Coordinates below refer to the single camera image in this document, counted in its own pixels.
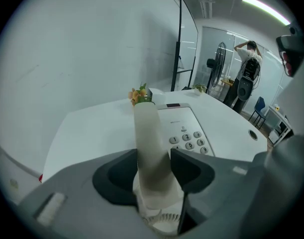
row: floor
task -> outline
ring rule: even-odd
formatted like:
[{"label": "floor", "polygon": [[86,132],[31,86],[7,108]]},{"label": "floor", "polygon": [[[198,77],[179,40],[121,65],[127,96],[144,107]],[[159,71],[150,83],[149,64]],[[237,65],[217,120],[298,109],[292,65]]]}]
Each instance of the floor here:
[{"label": "floor", "polygon": [[[245,114],[245,113],[241,113],[240,114],[241,116],[243,116],[246,120],[249,120],[249,118],[250,118],[250,116],[248,116],[247,114]],[[250,120],[250,123],[251,124],[253,124],[253,122],[255,121],[255,118],[251,118],[251,120]],[[262,125],[262,127],[260,128],[260,132],[266,137],[266,139],[267,139],[267,150],[268,150],[268,152],[270,153],[271,151],[272,151],[272,149],[273,149],[273,144],[272,144],[272,142],[268,139],[268,136],[269,136],[269,134],[270,134],[270,132],[271,132],[271,129],[266,125],[266,124],[263,124]]]}]

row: white table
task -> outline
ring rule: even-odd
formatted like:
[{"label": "white table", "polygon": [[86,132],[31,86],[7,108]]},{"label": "white table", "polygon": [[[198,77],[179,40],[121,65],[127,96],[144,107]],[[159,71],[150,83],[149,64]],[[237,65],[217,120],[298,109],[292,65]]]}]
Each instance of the white table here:
[{"label": "white table", "polygon": [[275,142],[275,144],[274,144],[274,147],[275,147],[275,146],[277,146],[277,145],[282,141],[282,139],[285,138],[285,136],[292,130],[292,127],[291,127],[290,123],[286,120],[286,118],[285,118],[280,112],[278,112],[278,111],[276,110],[275,107],[273,107],[273,106],[269,106],[269,107],[268,107],[268,109],[267,109],[267,111],[266,111],[266,114],[265,114],[265,117],[266,117],[266,118],[267,118],[267,115],[268,115],[269,112],[272,112],[273,114],[275,114],[275,115],[278,117],[278,119],[280,119],[280,121],[283,122],[283,123],[286,125],[286,127],[287,127],[287,128],[281,133],[279,139]]},{"label": "white table", "polygon": [[[166,103],[190,104],[217,157],[252,161],[255,154],[267,151],[267,139],[258,129],[209,95],[168,92]],[[249,129],[257,134],[257,140],[249,136]],[[50,146],[43,181],[69,165],[133,148],[134,118],[129,99],[69,113]]]}]

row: round button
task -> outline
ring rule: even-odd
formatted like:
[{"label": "round button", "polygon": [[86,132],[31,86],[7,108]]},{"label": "round button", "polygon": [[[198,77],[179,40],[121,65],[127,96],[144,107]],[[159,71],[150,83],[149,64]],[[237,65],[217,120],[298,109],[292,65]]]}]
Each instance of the round button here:
[{"label": "round button", "polygon": [[206,147],[201,148],[201,154],[206,154],[208,152]]},{"label": "round button", "polygon": [[202,145],[205,144],[205,141],[204,141],[203,139],[198,139],[198,140],[197,140],[197,144],[198,144],[199,146],[202,146]]},{"label": "round button", "polygon": [[201,137],[201,135],[202,135],[202,133],[201,132],[194,132],[194,136],[196,137],[196,138],[199,138],[199,137]]},{"label": "round button", "polygon": [[191,139],[191,135],[190,134],[183,134],[183,140],[184,141],[189,141]]},{"label": "round button", "polygon": [[186,143],[186,149],[193,149],[194,148],[194,145],[193,145],[193,143],[192,142],[188,142],[188,143]]},{"label": "round button", "polygon": [[181,147],[179,145],[174,145],[172,149],[181,149]]},{"label": "round button", "polygon": [[178,139],[177,136],[171,137],[170,138],[170,143],[174,144],[174,143],[178,143],[180,140]]}]

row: person's arm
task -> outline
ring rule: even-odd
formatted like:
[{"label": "person's arm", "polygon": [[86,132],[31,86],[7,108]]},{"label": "person's arm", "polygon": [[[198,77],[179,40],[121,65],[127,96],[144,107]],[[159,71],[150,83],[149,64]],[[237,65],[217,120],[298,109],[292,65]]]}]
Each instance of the person's arm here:
[{"label": "person's arm", "polygon": [[261,53],[260,53],[260,51],[259,51],[259,49],[258,49],[258,46],[257,46],[257,54],[258,54],[260,57],[262,57],[262,56],[261,56]]},{"label": "person's arm", "polygon": [[237,49],[236,49],[236,48],[241,48],[241,47],[243,47],[243,46],[247,45],[247,44],[248,44],[248,42],[240,43],[240,44],[238,44],[237,46],[235,46],[233,49],[234,49],[235,51],[237,51]]}]

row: black fan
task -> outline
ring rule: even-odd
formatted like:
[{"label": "black fan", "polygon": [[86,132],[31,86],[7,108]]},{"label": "black fan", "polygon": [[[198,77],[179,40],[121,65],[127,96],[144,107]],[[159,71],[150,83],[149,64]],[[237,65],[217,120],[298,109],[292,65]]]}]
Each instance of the black fan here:
[{"label": "black fan", "polygon": [[211,68],[210,77],[207,84],[207,91],[210,87],[210,83],[213,87],[217,85],[220,80],[223,65],[226,57],[226,45],[221,42],[217,48],[215,60],[209,58],[207,60],[207,67]]}]

